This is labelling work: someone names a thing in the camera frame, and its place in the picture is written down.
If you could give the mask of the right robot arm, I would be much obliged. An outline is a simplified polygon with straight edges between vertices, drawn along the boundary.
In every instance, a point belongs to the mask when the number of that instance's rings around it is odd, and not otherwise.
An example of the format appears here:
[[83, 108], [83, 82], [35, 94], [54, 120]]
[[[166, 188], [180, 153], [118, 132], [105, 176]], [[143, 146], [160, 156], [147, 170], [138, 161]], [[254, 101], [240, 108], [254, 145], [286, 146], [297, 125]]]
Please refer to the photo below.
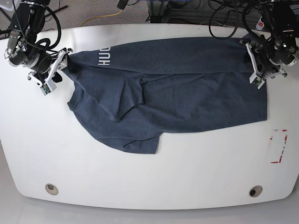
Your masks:
[[[53, 92], [56, 84], [62, 81], [59, 70], [68, 66], [71, 48], [55, 50], [62, 36], [62, 29], [48, 0], [2, 0], [0, 8], [13, 12], [10, 26], [1, 34], [8, 34], [8, 44], [4, 57], [16, 67], [31, 69], [29, 80], [34, 80], [44, 95]], [[46, 12], [57, 25], [57, 39], [51, 43], [49, 38], [38, 40], [46, 22]]]

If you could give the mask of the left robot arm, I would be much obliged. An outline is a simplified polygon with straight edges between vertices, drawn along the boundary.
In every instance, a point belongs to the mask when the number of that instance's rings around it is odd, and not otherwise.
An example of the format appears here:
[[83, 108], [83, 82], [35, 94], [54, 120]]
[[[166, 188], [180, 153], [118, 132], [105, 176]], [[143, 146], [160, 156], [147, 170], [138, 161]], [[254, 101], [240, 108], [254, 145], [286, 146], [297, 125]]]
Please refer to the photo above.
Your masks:
[[[236, 0], [225, 0], [215, 10], [233, 7], [235, 14], [234, 30], [229, 35], [233, 37], [239, 25], [247, 30], [251, 40], [245, 43], [253, 74], [249, 78], [251, 84], [261, 84], [268, 78], [277, 75], [287, 76], [283, 66], [293, 66], [299, 60], [299, 48], [296, 44], [298, 23], [291, 9], [291, 0], [242, 0], [243, 10], [239, 11]], [[261, 23], [270, 33], [270, 37], [258, 35], [247, 24], [248, 11], [258, 7], [261, 11]]]

